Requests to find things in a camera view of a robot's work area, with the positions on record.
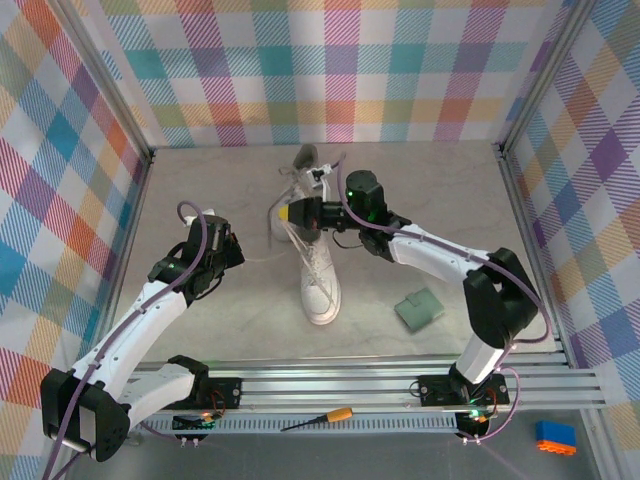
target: aluminum rail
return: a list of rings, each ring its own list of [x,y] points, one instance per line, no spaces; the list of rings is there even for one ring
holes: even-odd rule
[[[419,375],[445,375],[455,356],[328,358],[293,361],[241,361],[210,365],[211,377],[242,378],[238,410],[225,419],[267,418],[262,415],[323,414],[351,407],[355,414],[450,414],[471,406],[421,407],[411,384]],[[139,365],[132,379],[142,378],[160,364]],[[562,352],[512,354],[506,365],[521,378],[519,410],[594,409],[605,406],[596,375],[571,369]],[[506,375],[511,399],[515,379]],[[511,408],[500,407],[501,411]],[[158,415],[201,414],[202,410],[163,410]]]

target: cable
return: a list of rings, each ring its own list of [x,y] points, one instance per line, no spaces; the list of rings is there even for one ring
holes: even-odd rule
[[[76,452],[76,454],[71,457],[71,460],[69,460],[59,471],[58,473],[55,474],[55,476],[53,477],[52,480],[59,480],[60,478],[64,477],[67,472],[69,471],[69,469],[73,466],[74,463],[76,463],[80,457],[82,456],[83,452]]]
[[[69,400],[69,405],[67,405],[67,409],[64,412],[64,416],[62,417],[60,428],[58,429],[58,434],[53,443],[53,448],[51,449],[51,454],[49,455],[49,461],[47,462],[47,466],[42,476],[43,480],[49,480],[49,477],[51,476],[53,466],[55,465],[56,459],[58,458],[58,454],[60,453],[60,448],[62,447],[62,441],[64,440],[64,436],[67,433],[67,429],[69,428],[69,423],[71,422],[71,416],[73,415],[73,411],[75,410],[75,407],[78,403],[78,399],[80,398],[80,393],[82,392],[84,387],[87,385],[89,379],[91,378],[91,375],[93,375],[93,372],[95,372],[98,366],[100,365],[100,360],[104,358],[105,353],[108,351],[111,345],[113,345],[116,339],[122,334],[122,332],[124,332],[129,327],[129,325],[131,325],[131,323],[133,323],[133,321],[136,318],[138,318],[141,311],[147,310],[151,305],[157,302],[163,295],[167,294],[168,292],[172,291],[176,286],[180,285],[191,274],[191,272],[195,270],[195,268],[198,266],[198,263],[200,263],[200,260],[204,255],[204,251],[206,249],[206,244],[207,244],[207,222],[204,218],[204,214],[202,213],[202,210],[200,210],[200,208],[198,208],[197,205],[189,201],[182,201],[178,204],[178,207],[177,207],[178,216],[183,221],[184,221],[184,216],[182,215],[182,207],[184,205],[188,205],[191,208],[193,208],[196,211],[196,214],[198,215],[198,218],[200,220],[200,225],[202,227],[202,232],[201,232],[202,241],[200,243],[200,248],[198,249],[198,254],[193,259],[193,262],[191,262],[191,265],[189,265],[189,267],[187,267],[187,269],[178,278],[176,278],[173,282],[171,282],[169,285],[164,287],[158,293],[151,296],[151,298],[149,298],[146,302],[144,302],[138,310],[134,310],[127,318],[125,318],[122,322],[120,322],[116,327],[116,329],[113,331],[113,333],[109,335],[109,337],[107,337],[107,339],[105,340],[100,350],[98,350],[98,353],[96,353],[96,356],[93,359],[93,363],[91,363],[89,368],[87,368],[87,371],[83,375],[82,379],[80,379],[78,386],[76,387],[73,394],[71,395],[71,399]]]
[[[216,406],[216,395],[222,399],[222,411],[218,410],[218,407]],[[214,390],[211,394],[211,401],[213,402],[213,413],[223,417],[227,411],[227,403],[224,399],[224,395],[222,395],[218,390]]]
[[[515,473],[519,478],[521,478],[523,480],[529,480],[529,477],[527,477],[524,473],[522,473],[520,470],[518,470],[513,464],[511,464],[511,462],[509,462],[505,458],[503,458],[502,455],[500,455],[498,452],[493,451],[489,447],[489,445],[487,445],[485,443],[485,444],[483,444],[481,446],[489,453],[489,455],[491,455],[493,458],[498,460],[502,465],[507,467],[513,473]]]
[[[206,292],[204,292],[202,295],[200,295],[199,297],[196,297],[194,300],[202,300],[204,297],[206,297],[207,295],[209,295],[211,292],[213,292],[216,288],[218,288],[220,286],[220,284],[222,283],[222,277],[220,277],[218,279],[218,281],[216,282],[216,284],[211,287],[209,290],[207,290]]]
[[[247,258],[244,257],[244,261],[245,263],[265,263],[265,262],[270,262],[271,260],[275,260],[276,258],[280,258],[283,257],[285,254],[285,252],[280,252],[276,255],[271,255],[270,257],[265,257],[265,258]]]
[[[491,395],[491,398],[493,398],[493,412],[491,412],[491,415],[487,417],[491,418],[496,413],[498,413],[498,396],[496,395],[496,392],[493,390],[493,388],[487,388],[487,393]]]
[[[179,244],[174,246],[171,250],[169,250],[169,253],[167,253],[167,257],[175,257],[176,254],[180,250],[182,250],[186,244],[187,244],[187,242],[180,242]]]
[[[267,210],[267,243],[268,243],[269,250],[271,250],[271,244],[272,244],[271,237],[273,236],[273,233],[271,231],[271,213],[273,212],[273,209],[275,208],[275,206],[281,200],[283,200],[287,195],[291,195],[293,193],[294,188],[295,187],[292,186],[287,188],[284,192],[282,192],[280,196],[276,198],[276,201],[273,202],[269,207],[269,209]]]
[[[409,385],[409,395],[411,395],[412,397],[415,397],[415,398],[420,398],[420,392],[419,391],[418,392],[414,392],[413,390],[411,390],[411,388],[416,384],[419,385],[419,382],[417,380],[415,382],[413,382],[411,385]]]
[[[331,234],[331,238],[333,238],[333,241],[335,242],[336,245],[338,245],[340,248],[344,249],[344,250],[351,250],[353,248],[360,248],[360,247],[364,247],[364,245],[342,245],[338,239],[336,238],[336,233],[338,233],[337,230],[334,230],[333,233]]]
[[[511,372],[511,374],[515,377],[516,379],[516,398],[513,400],[513,403],[511,404],[511,410],[509,410],[509,413],[507,415],[507,418],[505,419],[504,422],[502,422],[502,424],[496,428],[493,432],[491,433],[487,433],[486,435],[483,435],[482,437],[479,438],[475,438],[472,437],[471,435],[469,435],[466,432],[463,432],[462,430],[459,431],[460,434],[464,435],[466,438],[468,438],[469,440],[489,440],[490,438],[495,437],[496,435],[498,435],[502,430],[505,429],[505,427],[509,424],[509,422],[511,421],[511,419],[513,418],[513,416],[516,413],[516,409],[518,408],[518,402],[520,401],[520,375],[518,375],[518,372],[516,372],[513,368],[511,367],[502,367],[501,369],[499,369],[498,371],[509,371]]]
[[[144,428],[147,432],[153,433],[158,437],[166,438],[167,440],[170,440],[172,442],[175,442],[176,440],[178,440],[174,435],[167,435],[165,433],[161,433],[157,431],[155,428],[153,428],[151,425],[149,425],[146,422],[140,422],[140,426]]]
[[[345,194],[345,189],[342,188],[342,168],[344,166],[344,160],[346,158],[346,153],[342,152],[342,155],[340,156],[340,160],[338,161],[338,169],[337,169],[337,181],[338,181],[338,193],[340,195],[340,201],[342,202],[342,205],[344,206],[344,209],[346,210],[346,212],[349,214],[349,216],[355,220],[357,223],[359,223],[360,225],[362,225],[363,227],[366,228],[371,228],[374,230],[381,230],[383,232],[386,233],[390,233],[390,234],[399,234],[399,235],[405,235],[407,237],[411,237],[411,238],[415,238],[416,240],[419,240],[421,242],[428,242],[431,243],[432,245],[435,245],[439,248],[442,248],[448,252],[454,253],[456,255],[461,256],[462,258],[465,259],[469,259],[473,262],[477,262],[480,263],[488,268],[491,268],[492,270],[494,270],[495,272],[498,272],[499,274],[503,275],[504,277],[506,277],[508,280],[510,280],[511,282],[513,282],[518,288],[520,288],[520,290],[522,290],[522,292],[524,292],[524,294],[529,297],[529,299],[534,303],[534,305],[538,308],[538,310],[540,311],[540,313],[542,314],[542,317],[544,318],[545,321],[545,333],[544,335],[542,335],[541,337],[538,338],[527,338],[527,339],[522,339],[522,340],[515,340],[513,342],[513,345],[507,345],[507,348],[505,348],[504,353],[502,354],[502,356],[500,357],[500,359],[498,360],[498,363],[496,364],[496,367],[499,367],[502,362],[504,361],[504,359],[506,358],[506,356],[509,354],[509,351],[512,349],[512,347],[515,344],[533,344],[533,343],[540,343],[540,342],[544,342],[547,338],[549,338],[549,336],[551,335],[551,317],[549,316],[549,312],[547,311],[546,307],[544,306],[544,304],[542,303],[542,301],[540,300],[540,298],[538,298],[538,296],[527,286],[525,285],[525,283],[520,280],[518,277],[516,277],[513,273],[509,272],[508,270],[502,268],[500,265],[497,265],[496,263],[484,259],[482,257],[478,257],[477,255],[471,255],[468,252],[466,252],[465,250],[462,250],[460,248],[454,247],[452,245],[449,245],[448,243],[445,243],[437,238],[434,238],[430,235],[420,235],[418,233],[415,232],[408,232],[406,230],[400,230],[399,228],[392,228],[392,227],[385,227],[382,225],[376,225],[375,223],[370,223],[367,222],[363,219],[361,219],[360,217],[358,217],[355,213],[353,213],[353,210],[351,210],[351,207],[349,207],[349,202],[347,201],[347,197]]]

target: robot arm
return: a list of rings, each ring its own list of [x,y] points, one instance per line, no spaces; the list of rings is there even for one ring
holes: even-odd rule
[[[347,177],[346,198],[360,219],[390,227],[394,233],[363,227],[347,214],[341,202],[327,202],[320,197],[293,202],[281,209],[280,217],[307,229],[358,230],[362,244],[371,254],[410,265],[448,283],[462,284],[473,334],[452,365],[448,383],[461,403],[469,403],[482,391],[514,337],[537,313],[535,304],[511,280],[473,259],[499,265],[534,291],[520,261],[504,248],[489,253],[437,238],[396,215],[387,208],[383,188],[370,171],[359,170]],[[435,238],[436,244],[421,241],[421,237]],[[452,253],[447,246],[466,252],[466,258]]]
[[[215,289],[226,269],[244,262],[229,223],[213,215],[204,218],[207,222],[206,249],[195,270],[173,290],[146,309],[142,308],[193,262],[202,240],[202,226],[197,219],[191,225],[187,241],[176,245],[156,263],[134,304],[100,344],[78,360],[70,371],[52,369],[42,380],[40,391],[46,436],[57,437],[74,390],[107,341],[111,343],[78,399],[64,436],[65,445],[82,452],[90,450],[90,455],[98,461],[107,460],[140,421],[166,405],[187,398],[197,400],[202,396],[208,368],[182,356],[169,359],[160,370],[143,380],[134,383],[128,383],[128,380],[160,334],[194,301]],[[218,283],[210,287],[214,280]],[[139,312],[137,318],[117,338],[111,338],[120,323],[135,311]]]

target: gray floor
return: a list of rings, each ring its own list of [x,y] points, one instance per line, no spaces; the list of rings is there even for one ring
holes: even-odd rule
[[[535,424],[550,420],[576,428],[577,453],[540,452]],[[462,446],[453,434],[221,435],[198,449],[145,436],[111,460],[82,458],[69,480],[136,478],[200,480],[502,480],[599,478],[577,412],[523,412],[484,445]]]
[[[525,252],[496,161],[486,142],[320,145],[321,163],[347,152],[346,173],[370,169],[387,203],[427,231],[466,246]],[[363,249],[331,244],[342,285],[342,309],[327,326],[312,325],[300,303],[300,266],[291,244],[267,247],[265,214],[286,186],[278,167],[296,146],[162,150],[150,186],[118,305],[131,305],[153,264],[186,239],[175,214],[180,200],[214,208],[229,219],[247,263],[230,270],[220,289],[196,302],[159,338],[146,360],[184,354],[201,360],[459,353],[471,329],[462,289]],[[344,234],[344,243],[357,240]],[[446,313],[411,334],[393,306],[429,287]],[[541,318],[522,333],[538,336]],[[551,350],[553,343],[529,347]]]

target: plaid wall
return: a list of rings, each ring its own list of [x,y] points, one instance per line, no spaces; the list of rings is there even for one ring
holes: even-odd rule
[[[74,1],[149,142],[171,147],[489,138],[562,3]]]
[[[640,2],[601,0],[516,148],[582,367],[640,478]]]
[[[569,16],[569,12],[571,11],[571,9],[573,8],[573,6],[576,4],[577,1],[578,0],[562,1],[562,5],[558,10],[558,12],[556,13],[556,16],[553,20],[553,24],[551,25],[551,28],[547,31],[544,37],[544,41],[542,42],[542,45],[540,46],[540,49],[538,50],[538,53],[536,54],[535,59],[531,63],[531,66],[529,67],[529,71],[527,72],[524,81],[521,82],[520,84],[520,88],[518,89],[518,94],[516,95],[515,101],[511,105],[511,108],[509,109],[509,113],[507,114],[506,121],[504,122],[504,125],[500,130],[500,134],[496,138],[497,143],[504,142],[507,135],[509,134],[509,131],[511,130],[511,127],[513,126],[514,121],[516,120],[516,118],[518,118],[518,116],[522,112],[524,101],[529,96],[529,93],[531,92],[533,85],[538,79],[538,75],[540,74],[540,71],[546,65],[549,59],[549,56],[553,51],[553,48],[552,48],[553,42],[557,39],[558,34],[561,32],[567,20],[567,17]]]
[[[86,349],[142,163],[45,0],[0,2],[0,478],[32,479],[39,384]]]

